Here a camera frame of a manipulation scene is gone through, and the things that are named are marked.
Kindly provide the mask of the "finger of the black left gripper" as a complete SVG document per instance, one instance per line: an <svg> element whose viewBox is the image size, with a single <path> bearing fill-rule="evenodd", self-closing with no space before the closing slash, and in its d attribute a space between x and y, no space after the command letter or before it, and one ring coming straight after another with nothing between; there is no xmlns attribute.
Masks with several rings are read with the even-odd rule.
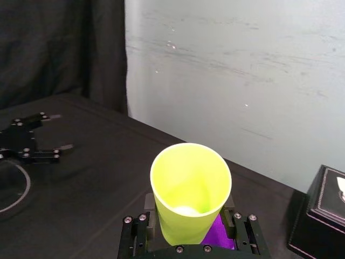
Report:
<svg viewBox="0 0 345 259"><path fill-rule="evenodd" d="M67 144L53 149L39 149L38 147L25 148L22 152L22 160L25 164L58 163L60 158L73 148L73 144Z"/></svg>
<svg viewBox="0 0 345 259"><path fill-rule="evenodd" d="M25 118L16 118L11 122L11 126L27 126L27 127L40 127L43 122L51 121L53 119L59 119L62 115L54 114L49 115L44 112L36 113Z"/></svg>

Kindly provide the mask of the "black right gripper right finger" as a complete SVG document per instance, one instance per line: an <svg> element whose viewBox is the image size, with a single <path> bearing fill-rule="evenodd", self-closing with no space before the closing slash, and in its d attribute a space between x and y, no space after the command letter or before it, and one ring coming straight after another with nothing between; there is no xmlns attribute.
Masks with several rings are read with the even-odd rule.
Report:
<svg viewBox="0 0 345 259"><path fill-rule="evenodd" d="M230 196L220 211L220 218L227 237L234 241L230 258L268 258L268 246L256 215L235 210Z"/></svg>

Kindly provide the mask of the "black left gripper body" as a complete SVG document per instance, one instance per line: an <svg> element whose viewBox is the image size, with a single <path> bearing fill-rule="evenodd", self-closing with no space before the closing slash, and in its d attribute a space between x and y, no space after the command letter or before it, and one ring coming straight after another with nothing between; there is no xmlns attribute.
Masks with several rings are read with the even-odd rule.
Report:
<svg viewBox="0 0 345 259"><path fill-rule="evenodd" d="M35 148L35 135L29 124L16 122L1 130L1 159L33 163Z"/></svg>

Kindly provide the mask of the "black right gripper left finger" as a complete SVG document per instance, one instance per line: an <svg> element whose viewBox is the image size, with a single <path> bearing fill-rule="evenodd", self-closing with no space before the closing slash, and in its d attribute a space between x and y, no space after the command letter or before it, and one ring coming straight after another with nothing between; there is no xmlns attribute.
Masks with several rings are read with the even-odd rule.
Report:
<svg viewBox="0 0 345 259"><path fill-rule="evenodd" d="M163 258L162 250L152 250L159 219L152 193L145 196L144 212L136 217L125 216L117 258Z"/></svg>

